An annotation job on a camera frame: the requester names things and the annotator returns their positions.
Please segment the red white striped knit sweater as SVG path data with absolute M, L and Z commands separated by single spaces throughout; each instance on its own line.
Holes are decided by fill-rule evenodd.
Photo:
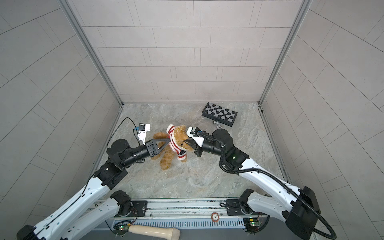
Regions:
M 187 160 L 187 149 L 179 146 L 174 136 L 176 127 L 170 124 L 167 128 L 168 138 L 170 139 L 171 149 L 178 154 L 178 160 L 185 162 Z

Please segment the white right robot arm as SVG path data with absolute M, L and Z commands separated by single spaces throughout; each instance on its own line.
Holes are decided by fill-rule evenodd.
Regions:
M 198 157 L 203 152 L 220 156 L 219 166 L 227 173 L 239 175 L 264 190 L 263 196 L 245 190 L 240 197 L 240 206 L 245 213 L 261 212 L 285 222 L 299 238 L 309 240 L 318 222 L 320 207 L 316 194 L 308 187 L 291 185 L 257 164 L 249 155 L 235 147 L 227 130 L 218 129 L 209 135 L 198 127 L 187 130 L 187 140 Z

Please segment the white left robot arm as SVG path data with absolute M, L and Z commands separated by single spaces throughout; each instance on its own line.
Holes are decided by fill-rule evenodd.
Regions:
M 169 139 L 150 140 L 131 148 L 120 139 L 107 149 L 109 156 L 86 185 L 63 206 L 35 226 L 26 225 L 17 233 L 18 240 L 79 240 L 95 227 L 117 214 L 126 216 L 132 209 L 124 191 L 112 194 L 103 204 L 87 213 L 97 200 L 112 190 L 126 175 L 127 168 L 146 158 L 159 155 Z

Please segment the brown teddy bear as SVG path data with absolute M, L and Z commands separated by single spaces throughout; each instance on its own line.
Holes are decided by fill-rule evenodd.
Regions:
M 185 125 L 174 126 L 170 124 L 165 132 L 158 132 L 153 135 L 153 139 L 169 139 L 170 143 L 167 144 L 162 151 L 162 159 L 160 160 L 160 167 L 162 170 L 168 170 L 174 158 L 179 162 L 185 163 L 187 161 L 187 152 L 193 152 L 193 148 L 186 143 L 189 139 L 187 135 L 187 128 Z

